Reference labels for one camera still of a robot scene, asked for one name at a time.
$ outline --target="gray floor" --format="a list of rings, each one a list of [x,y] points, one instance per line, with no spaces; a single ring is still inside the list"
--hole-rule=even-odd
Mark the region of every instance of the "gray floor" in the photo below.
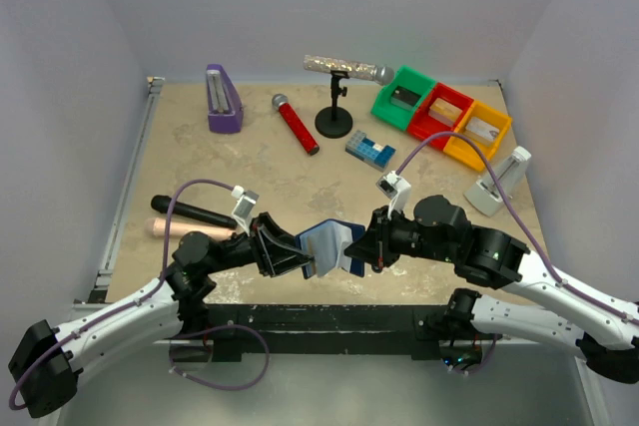
[[[200,373],[239,383],[262,365],[213,364]],[[212,391],[169,375],[154,345],[96,378],[65,408],[61,425],[590,425],[574,361],[546,348],[498,347],[475,376],[404,357],[276,355],[243,392]]]

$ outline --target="microphone stand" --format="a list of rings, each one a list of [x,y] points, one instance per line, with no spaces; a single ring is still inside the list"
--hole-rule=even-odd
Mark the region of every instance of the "microphone stand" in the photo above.
[[[347,78],[348,72],[344,70],[330,71],[330,107],[321,109],[316,116],[316,129],[329,139],[339,139],[352,129],[352,116],[337,106],[339,96],[345,97],[348,90],[347,87],[340,87],[339,81]]]

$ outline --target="red microphone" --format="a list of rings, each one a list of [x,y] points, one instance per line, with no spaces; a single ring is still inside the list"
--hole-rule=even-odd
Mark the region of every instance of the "red microphone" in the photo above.
[[[304,150],[307,151],[309,155],[315,155],[320,151],[320,146],[316,142],[316,139],[313,138],[311,132],[305,127],[296,114],[296,111],[293,110],[291,104],[289,104],[289,99],[284,94],[275,94],[273,95],[272,100],[273,108],[280,112],[282,118],[289,124],[289,127],[296,135]]]

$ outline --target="purple holder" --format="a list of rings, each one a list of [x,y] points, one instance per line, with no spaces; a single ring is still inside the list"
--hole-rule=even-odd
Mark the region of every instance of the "purple holder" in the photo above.
[[[222,84],[224,87],[224,94],[229,104],[228,113],[220,113],[216,110],[216,106],[213,103],[211,90],[209,89],[209,82],[206,78],[207,84],[207,97],[209,99],[209,130],[217,134],[236,134],[242,129],[242,121],[244,119],[244,108],[242,107],[242,101],[238,95],[233,82],[227,75],[227,71],[220,64],[209,64],[207,70],[219,70]]]

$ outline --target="marble table surface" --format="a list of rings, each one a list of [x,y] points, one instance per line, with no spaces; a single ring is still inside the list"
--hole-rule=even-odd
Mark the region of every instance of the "marble table surface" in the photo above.
[[[506,112],[496,84],[452,87]],[[381,173],[344,151],[347,137],[329,140],[315,130],[315,114],[329,105],[327,85],[240,84],[238,91],[246,109],[244,127],[235,135],[219,135],[208,128],[204,84],[165,85],[139,176],[130,193],[133,197],[107,301],[132,293],[158,275],[162,241],[144,232],[145,220],[156,215],[149,203],[153,195],[172,195],[188,180],[215,179],[255,191],[260,195],[255,213],[269,212],[292,234],[330,217],[368,225],[372,210],[386,204],[386,197],[375,186]],[[378,91],[375,85],[348,85],[348,95],[339,104],[351,112],[353,130],[362,130],[375,142],[396,148],[389,165],[392,170],[418,141],[370,113]],[[316,137],[320,151],[315,156],[304,152],[272,109],[271,97],[276,93],[289,97]],[[512,131],[508,132],[493,161],[506,157],[516,145]],[[473,223],[502,229],[526,241],[506,209],[488,218],[468,203],[463,192],[476,180],[477,172],[442,152],[424,148],[403,175],[412,184],[406,208],[409,216],[420,199],[443,194],[463,207]],[[543,244],[528,183],[522,182],[513,197],[515,209]],[[235,204],[229,192],[208,185],[190,187],[181,201],[226,214]],[[172,240],[170,251],[177,243],[177,239]],[[255,265],[217,273],[212,278],[218,287],[207,301],[220,303],[437,304],[447,303],[457,287],[483,290],[456,277],[449,264],[407,256],[381,274],[368,268],[364,278],[341,270],[310,280],[304,280],[300,271],[268,278],[262,277]],[[525,302],[501,291],[489,294]]]

